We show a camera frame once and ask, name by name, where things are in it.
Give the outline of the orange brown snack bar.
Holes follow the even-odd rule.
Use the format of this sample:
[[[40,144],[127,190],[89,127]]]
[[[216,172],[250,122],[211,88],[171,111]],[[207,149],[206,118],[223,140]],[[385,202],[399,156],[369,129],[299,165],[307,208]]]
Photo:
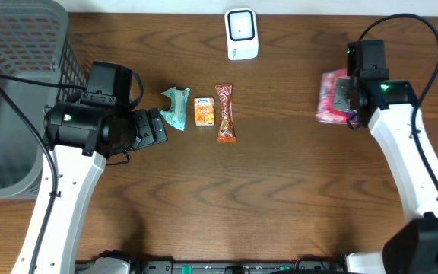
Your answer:
[[[219,143],[236,143],[236,133],[233,126],[232,113],[232,89],[231,84],[219,84],[215,86],[221,102],[221,121],[217,141]]]

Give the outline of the teal wet wipes pack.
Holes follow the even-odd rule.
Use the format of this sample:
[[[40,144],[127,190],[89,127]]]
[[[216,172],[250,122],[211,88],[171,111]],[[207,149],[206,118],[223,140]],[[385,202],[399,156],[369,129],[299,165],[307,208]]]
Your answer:
[[[190,91],[190,88],[180,90],[174,87],[162,93],[170,99],[171,105],[169,110],[161,110],[160,114],[169,125],[180,131],[186,129],[186,109]]]

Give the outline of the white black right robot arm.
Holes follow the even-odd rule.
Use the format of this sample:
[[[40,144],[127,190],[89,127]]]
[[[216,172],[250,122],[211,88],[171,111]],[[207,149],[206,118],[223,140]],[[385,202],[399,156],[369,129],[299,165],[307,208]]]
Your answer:
[[[384,43],[347,46],[347,79],[337,84],[350,129],[366,127],[388,162],[401,197],[405,226],[381,251],[351,253],[352,273],[438,273],[438,158],[427,137],[417,96],[406,80],[392,80]]]

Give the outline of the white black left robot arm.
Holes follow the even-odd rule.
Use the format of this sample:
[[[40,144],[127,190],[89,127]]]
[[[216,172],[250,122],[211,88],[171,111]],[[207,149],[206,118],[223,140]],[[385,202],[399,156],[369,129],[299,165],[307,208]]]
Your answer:
[[[167,140],[157,108],[61,102],[45,125],[40,190],[14,273],[73,273],[90,198],[109,157]]]

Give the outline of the red purple noodle packet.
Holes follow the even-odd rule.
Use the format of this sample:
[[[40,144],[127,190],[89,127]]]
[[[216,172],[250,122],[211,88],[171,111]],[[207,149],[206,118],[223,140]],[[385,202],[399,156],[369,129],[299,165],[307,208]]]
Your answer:
[[[345,87],[341,80],[350,80],[346,68],[322,74],[316,113],[317,120],[321,123],[345,124],[348,118],[355,114],[355,111],[350,111],[345,107],[341,107],[340,110],[335,109],[336,84]]]

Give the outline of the orange tissue box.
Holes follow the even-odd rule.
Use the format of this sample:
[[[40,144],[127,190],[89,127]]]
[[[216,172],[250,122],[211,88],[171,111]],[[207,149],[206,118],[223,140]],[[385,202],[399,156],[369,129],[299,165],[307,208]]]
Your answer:
[[[214,105],[213,97],[197,97],[194,99],[195,124],[197,126],[213,126],[215,124]]]

